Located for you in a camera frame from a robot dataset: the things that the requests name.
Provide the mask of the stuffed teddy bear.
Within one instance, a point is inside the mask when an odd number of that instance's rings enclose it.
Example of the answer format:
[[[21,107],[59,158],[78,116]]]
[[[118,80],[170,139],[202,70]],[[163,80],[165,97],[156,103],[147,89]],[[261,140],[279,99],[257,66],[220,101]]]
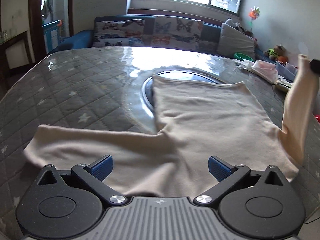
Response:
[[[273,62],[287,63],[286,49],[282,45],[276,45],[267,51],[264,51],[264,56]]]

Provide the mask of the butterfly cushion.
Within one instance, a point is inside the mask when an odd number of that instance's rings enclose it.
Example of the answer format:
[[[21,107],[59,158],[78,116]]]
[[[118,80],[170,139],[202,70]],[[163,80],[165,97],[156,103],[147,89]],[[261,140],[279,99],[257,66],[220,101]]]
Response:
[[[144,28],[145,45],[158,48],[197,51],[203,30],[203,22],[183,17],[156,16],[151,33]]]
[[[145,21],[100,21],[95,23],[93,47],[143,47]]]

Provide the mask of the blue cabinet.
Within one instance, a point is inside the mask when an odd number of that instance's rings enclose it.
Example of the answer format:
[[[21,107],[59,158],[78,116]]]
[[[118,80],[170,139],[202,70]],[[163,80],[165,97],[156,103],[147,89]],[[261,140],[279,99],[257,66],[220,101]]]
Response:
[[[61,23],[61,20],[56,20],[42,26],[47,54],[59,45]]]

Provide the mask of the cream long-sleeve shirt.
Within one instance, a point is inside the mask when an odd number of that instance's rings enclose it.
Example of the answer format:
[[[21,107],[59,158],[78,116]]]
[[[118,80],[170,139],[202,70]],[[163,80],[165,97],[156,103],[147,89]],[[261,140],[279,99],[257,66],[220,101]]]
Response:
[[[59,170],[110,155],[114,168],[105,183],[126,196],[194,198],[217,184],[208,171],[212,155],[253,170],[276,165],[293,180],[303,163],[318,88],[310,59],[299,55],[281,126],[242,82],[180,83],[161,100],[156,134],[41,125],[24,155],[38,167],[53,164]]]

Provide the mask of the round black induction cooktop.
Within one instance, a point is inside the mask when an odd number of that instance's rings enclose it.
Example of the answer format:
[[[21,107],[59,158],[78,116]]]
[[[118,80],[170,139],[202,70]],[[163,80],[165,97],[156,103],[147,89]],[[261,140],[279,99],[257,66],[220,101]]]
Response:
[[[149,116],[154,116],[161,105],[161,100],[166,99],[166,94],[174,92],[174,85],[183,83],[209,83],[211,85],[226,85],[219,77],[199,69],[169,69],[151,74],[142,84],[141,101],[143,108]]]

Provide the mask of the colourful pinwheel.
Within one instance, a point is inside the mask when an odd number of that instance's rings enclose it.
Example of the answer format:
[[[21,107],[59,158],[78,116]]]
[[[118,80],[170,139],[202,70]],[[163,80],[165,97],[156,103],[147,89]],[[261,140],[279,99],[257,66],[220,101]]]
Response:
[[[260,9],[259,7],[253,7],[250,12],[249,12],[249,17],[251,19],[250,21],[250,31],[252,31],[252,27],[253,27],[253,21],[257,20],[260,16]]]

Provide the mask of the grey quilted star table cover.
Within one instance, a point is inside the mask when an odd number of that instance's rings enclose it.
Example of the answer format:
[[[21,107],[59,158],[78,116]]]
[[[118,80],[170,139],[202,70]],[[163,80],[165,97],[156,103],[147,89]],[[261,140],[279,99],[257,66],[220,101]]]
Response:
[[[244,83],[276,126],[281,126],[285,96],[272,84],[225,57],[183,50],[139,47],[75,49],[54,53],[18,81],[1,100],[1,236],[22,238],[16,209],[35,178],[45,168],[24,155],[39,126],[57,126],[95,131],[156,134],[155,115],[149,116],[141,101],[143,82],[169,69],[199,69],[219,77],[227,85]],[[60,180],[53,164],[43,176],[48,193]],[[319,209],[319,123],[311,115],[304,144],[304,159],[289,181],[305,206],[307,216]],[[172,239],[185,239],[186,231],[203,226],[197,218],[185,220],[175,214],[179,202],[196,197],[126,196],[138,201],[141,214],[119,212],[107,229],[112,238],[138,235],[151,239],[146,227],[154,223],[170,226]]]

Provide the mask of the dark door frame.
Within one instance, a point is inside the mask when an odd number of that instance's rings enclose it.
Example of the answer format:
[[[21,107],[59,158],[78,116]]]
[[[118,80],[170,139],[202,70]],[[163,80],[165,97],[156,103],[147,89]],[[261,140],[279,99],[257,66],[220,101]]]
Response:
[[[41,0],[28,0],[29,32],[36,63],[39,63],[47,55],[43,37],[40,5]],[[67,0],[67,5],[69,35],[73,36],[73,0]]]

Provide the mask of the right butterfly cushion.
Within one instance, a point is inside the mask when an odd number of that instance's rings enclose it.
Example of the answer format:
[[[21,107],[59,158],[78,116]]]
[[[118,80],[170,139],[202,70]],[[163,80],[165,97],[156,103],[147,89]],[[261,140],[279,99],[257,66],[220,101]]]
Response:
[[[183,17],[156,16],[151,33],[144,28],[145,45],[158,48],[197,51],[203,30],[203,22]]]

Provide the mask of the dark wooden desk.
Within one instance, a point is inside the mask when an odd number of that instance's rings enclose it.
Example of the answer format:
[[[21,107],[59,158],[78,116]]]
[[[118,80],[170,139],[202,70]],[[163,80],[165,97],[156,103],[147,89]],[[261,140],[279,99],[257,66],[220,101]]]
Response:
[[[12,56],[14,49],[19,48],[17,52],[21,52],[22,55],[18,55],[17,60],[11,59],[13,63],[26,63],[18,67],[11,68],[7,51]],[[28,32],[24,31],[14,37],[1,43],[1,90],[5,94],[16,82],[19,77],[22,77],[28,70],[34,66],[33,59],[31,57]]]

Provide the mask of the grey pillow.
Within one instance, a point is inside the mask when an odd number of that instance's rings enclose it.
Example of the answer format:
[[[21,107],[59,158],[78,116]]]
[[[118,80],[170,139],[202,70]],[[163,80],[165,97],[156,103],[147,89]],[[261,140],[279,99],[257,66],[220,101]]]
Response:
[[[217,46],[219,55],[233,58],[235,53],[245,54],[255,59],[255,41],[236,29],[236,23],[231,18],[221,25],[220,38]]]

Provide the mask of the green bowl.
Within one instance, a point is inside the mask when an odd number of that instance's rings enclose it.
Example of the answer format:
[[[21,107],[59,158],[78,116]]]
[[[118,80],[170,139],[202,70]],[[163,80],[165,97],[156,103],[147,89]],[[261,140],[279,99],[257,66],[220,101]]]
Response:
[[[234,54],[234,59],[237,59],[239,61],[245,61],[245,60],[248,60],[248,61],[251,61],[251,62],[254,61],[250,56],[248,56],[246,54],[243,54],[243,53],[235,53]]]

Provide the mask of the blue sofa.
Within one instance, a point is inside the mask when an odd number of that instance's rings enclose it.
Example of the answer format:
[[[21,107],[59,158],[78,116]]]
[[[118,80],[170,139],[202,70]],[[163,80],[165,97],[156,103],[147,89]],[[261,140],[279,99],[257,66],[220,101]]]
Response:
[[[100,21],[126,21],[133,19],[141,19],[145,21],[145,27],[147,28],[147,33],[151,33],[151,25],[154,23],[156,16],[151,15],[119,15],[119,16],[105,16],[97,17],[94,20],[94,26],[96,22]],[[220,38],[221,26],[208,24],[203,22],[203,30],[199,41],[199,49],[196,52],[219,55],[217,53],[217,46]],[[54,49],[55,52],[71,49],[80,49],[80,48],[90,48],[93,47],[93,35],[94,29],[92,30],[83,30],[74,36],[67,38],[63,41],[57,48]],[[268,61],[262,51],[257,48],[255,41],[255,60],[264,60]]]

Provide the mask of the blue plastic box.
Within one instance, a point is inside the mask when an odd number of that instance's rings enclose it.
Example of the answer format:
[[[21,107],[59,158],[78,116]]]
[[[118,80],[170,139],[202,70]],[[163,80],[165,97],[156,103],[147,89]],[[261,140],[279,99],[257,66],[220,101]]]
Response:
[[[276,62],[276,70],[278,71],[278,74],[280,76],[282,76],[289,82],[293,82],[295,80],[295,77],[298,72],[298,69],[295,66],[289,63],[283,65],[280,62]]]

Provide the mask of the left butterfly cushion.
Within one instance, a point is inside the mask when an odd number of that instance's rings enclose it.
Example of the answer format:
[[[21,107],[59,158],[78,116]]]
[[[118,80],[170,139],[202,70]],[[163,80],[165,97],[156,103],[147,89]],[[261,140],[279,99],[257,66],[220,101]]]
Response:
[[[145,21],[100,21],[95,23],[93,47],[143,47]]]

